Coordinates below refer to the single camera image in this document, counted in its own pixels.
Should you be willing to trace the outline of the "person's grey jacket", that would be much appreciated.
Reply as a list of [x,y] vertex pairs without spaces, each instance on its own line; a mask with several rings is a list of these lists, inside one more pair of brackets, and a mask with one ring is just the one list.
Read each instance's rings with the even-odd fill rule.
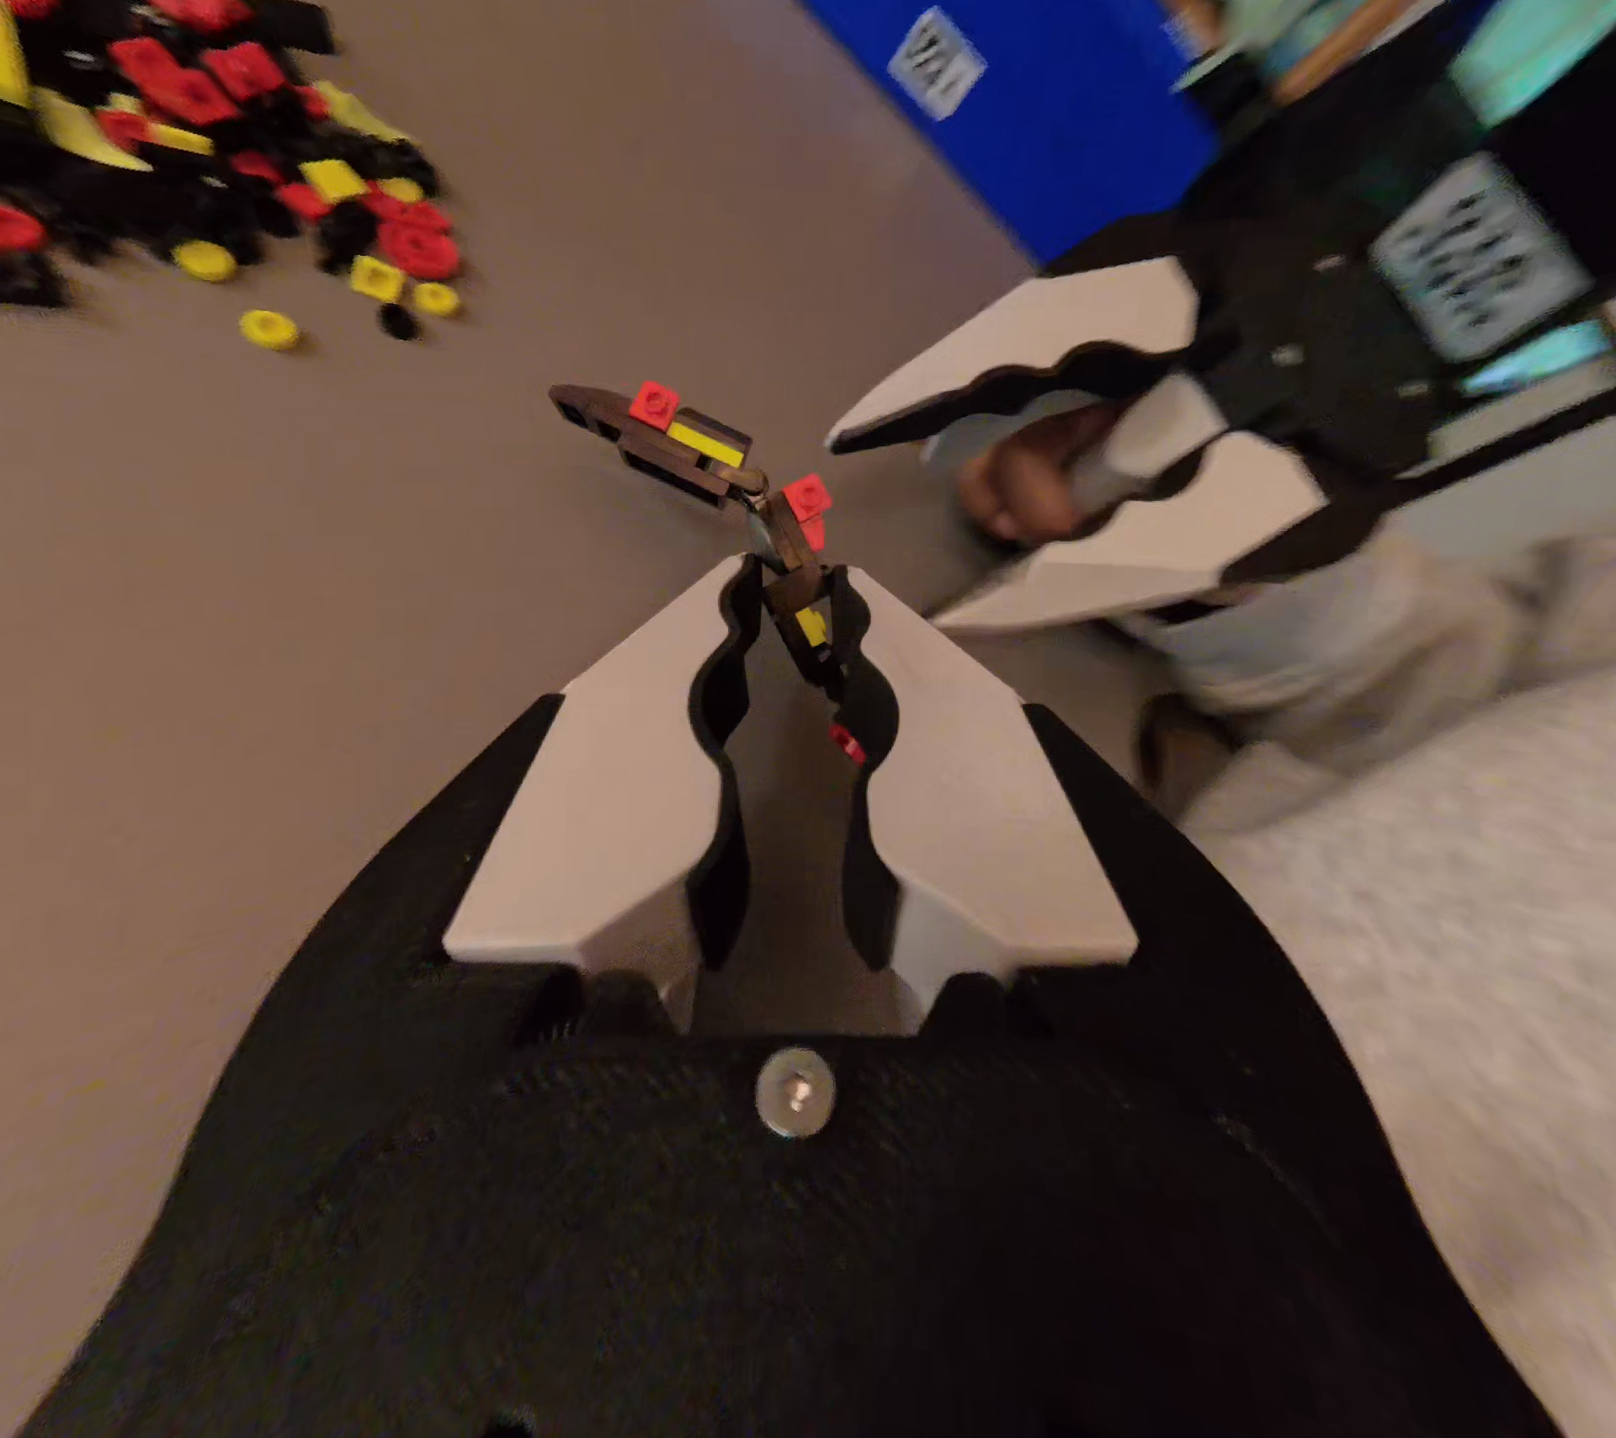
[[1238,755],[1186,829],[1324,1006],[1445,1260],[1568,1435],[1615,1428],[1615,686],[1356,777]]

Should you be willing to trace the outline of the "pile of loose lego pieces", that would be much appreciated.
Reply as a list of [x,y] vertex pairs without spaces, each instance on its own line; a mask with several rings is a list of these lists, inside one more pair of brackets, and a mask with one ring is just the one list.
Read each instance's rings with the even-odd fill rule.
[[467,263],[413,135],[307,61],[312,0],[2,0],[2,300],[61,310],[61,256],[139,250],[223,287],[268,243],[416,341],[462,314]]

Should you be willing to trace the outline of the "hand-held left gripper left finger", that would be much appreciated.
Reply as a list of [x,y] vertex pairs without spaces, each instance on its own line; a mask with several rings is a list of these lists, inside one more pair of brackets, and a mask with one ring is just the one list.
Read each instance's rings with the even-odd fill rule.
[[558,694],[442,947],[469,967],[543,965],[650,984],[679,1033],[725,925],[691,881],[738,836],[725,741],[746,716],[760,561],[718,563]]

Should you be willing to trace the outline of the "small black lego assembly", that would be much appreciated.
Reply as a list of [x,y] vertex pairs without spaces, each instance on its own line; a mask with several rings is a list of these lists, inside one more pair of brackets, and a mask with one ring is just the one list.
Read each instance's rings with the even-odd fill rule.
[[837,651],[836,573],[824,563],[826,517],[832,499],[814,475],[738,492],[746,512],[751,549],[765,570],[763,605],[797,676],[832,706],[831,740],[854,765],[868,752],[842,716],[844,664]]

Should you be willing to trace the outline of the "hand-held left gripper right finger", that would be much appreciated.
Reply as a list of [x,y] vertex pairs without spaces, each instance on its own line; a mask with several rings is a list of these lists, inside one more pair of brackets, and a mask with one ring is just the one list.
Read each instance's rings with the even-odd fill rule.
[[858,566],[831,605],[839,723],[863,753],[844,922],[903,1029],[962,977],[1130,964],[1137,928],[1021,694]]

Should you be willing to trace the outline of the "person's right hand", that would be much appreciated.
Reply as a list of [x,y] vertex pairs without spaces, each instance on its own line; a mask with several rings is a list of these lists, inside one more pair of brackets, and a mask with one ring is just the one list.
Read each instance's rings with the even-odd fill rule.
[[1029,551],[1075,539],[1098,509],[1076,496],[1075,470],[1112,437],[1115,401],[1046,416],[970,460],[955,479],[965,521],[989,543]]

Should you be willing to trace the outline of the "person's right forearm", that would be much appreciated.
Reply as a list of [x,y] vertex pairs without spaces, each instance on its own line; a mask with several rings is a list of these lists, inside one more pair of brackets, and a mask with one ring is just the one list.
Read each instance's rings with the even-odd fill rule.
[[1489,566],[1388,529],[1300,578],[1117,627],[1231,745],[1354,777],[1492,701],[1612,669],[1615,538],[1546,541]]

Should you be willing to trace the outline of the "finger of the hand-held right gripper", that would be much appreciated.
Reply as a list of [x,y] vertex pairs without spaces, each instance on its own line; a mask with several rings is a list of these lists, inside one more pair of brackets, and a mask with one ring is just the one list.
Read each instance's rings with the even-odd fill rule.
[[933,622],[947,634],[1021,634],[1198,598],[1325,504],[1297,453],[1230,433],[1177,494],[1122,502],[1100,529],[1038,549]]
[[856,457],[967,425],[1011,427],[1046,401],[1144,395],[1198,339],[1203,297],[1177,258],[1034,277],[876,384],[831,428]]

